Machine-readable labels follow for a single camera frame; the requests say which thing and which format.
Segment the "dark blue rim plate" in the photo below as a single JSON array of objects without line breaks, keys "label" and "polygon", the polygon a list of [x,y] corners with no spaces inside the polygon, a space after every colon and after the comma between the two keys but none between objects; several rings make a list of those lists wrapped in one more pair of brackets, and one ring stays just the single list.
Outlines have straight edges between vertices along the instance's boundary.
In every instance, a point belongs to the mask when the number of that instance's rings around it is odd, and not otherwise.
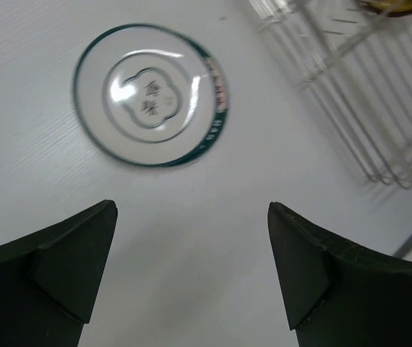
[{"label": "dark blue rim plate", "polygon": [[166,167],[182,166],[202,157],[218,141],[225,128],[229,110],[229,88],[226,75],[217,59],[203,45],[190,37],[180,35],[199,55],[207,67],[209,77],[215,87],[215,111],[209,129],[199,144],[186,155],[166,164]]}]

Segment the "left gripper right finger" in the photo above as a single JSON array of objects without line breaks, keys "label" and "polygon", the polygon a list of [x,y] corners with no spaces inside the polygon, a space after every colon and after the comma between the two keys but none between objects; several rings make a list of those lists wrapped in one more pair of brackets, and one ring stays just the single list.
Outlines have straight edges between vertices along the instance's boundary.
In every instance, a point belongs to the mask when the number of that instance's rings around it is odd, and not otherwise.
[{"label": "left gripper right finger", "polygon": [[363,247],[279,202],[267,224],[300,346],[412,346],[412,262]]}]

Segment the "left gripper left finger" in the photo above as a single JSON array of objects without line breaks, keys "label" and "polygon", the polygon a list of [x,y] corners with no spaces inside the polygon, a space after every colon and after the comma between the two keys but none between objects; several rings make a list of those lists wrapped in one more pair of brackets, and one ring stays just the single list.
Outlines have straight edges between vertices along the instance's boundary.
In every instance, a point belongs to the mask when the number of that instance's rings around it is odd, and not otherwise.
[{"label": "left gripper left finger", "polygon": [[116,230],[103,200],[0,246],[0,346],[77,346]]}]

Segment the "white plate teal line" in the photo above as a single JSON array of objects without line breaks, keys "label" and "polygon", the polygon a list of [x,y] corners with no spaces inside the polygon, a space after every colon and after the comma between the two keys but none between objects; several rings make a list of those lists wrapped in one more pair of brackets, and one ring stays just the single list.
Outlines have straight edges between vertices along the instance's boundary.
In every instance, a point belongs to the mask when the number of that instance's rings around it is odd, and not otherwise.
[{"label": "white plate teal line", "polygon": [[215,87],[180,35],[157,25],[121,25],[82,52],[73,76],[74,107],[91,140],[109,155],[166,167],[206,135]]}]

